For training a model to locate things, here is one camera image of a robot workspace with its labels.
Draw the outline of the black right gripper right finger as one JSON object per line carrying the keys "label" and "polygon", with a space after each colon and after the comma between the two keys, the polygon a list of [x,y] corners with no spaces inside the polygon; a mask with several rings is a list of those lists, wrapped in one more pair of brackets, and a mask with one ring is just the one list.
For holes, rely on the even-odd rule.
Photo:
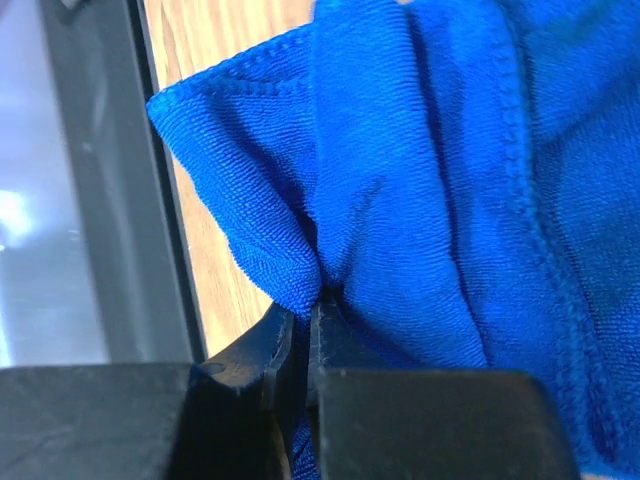
{"label": "black right gripper right finger", "polygon": [[513,371],[393,369],[332,294],[310,322],[307,405],[324,479],[577,479],[548,393]]}

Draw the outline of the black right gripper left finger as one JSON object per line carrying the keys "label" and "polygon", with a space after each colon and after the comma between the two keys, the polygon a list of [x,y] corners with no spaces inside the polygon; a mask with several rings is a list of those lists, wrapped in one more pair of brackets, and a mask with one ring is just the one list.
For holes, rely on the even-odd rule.
{"label": "black right gripper left finger", "polygon": [[270,307],[201,364],[1,373],[5,479],[287,479],[294,316]]}

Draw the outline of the blue towel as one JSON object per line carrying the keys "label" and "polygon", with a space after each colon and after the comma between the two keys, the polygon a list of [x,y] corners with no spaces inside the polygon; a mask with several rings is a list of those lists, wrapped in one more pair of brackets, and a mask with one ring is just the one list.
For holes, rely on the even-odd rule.
{"label": "blue towel", "polygon": [[527,371],[639,475],[639,5],[319,1],[150,99],[238,265],[402,366]]}

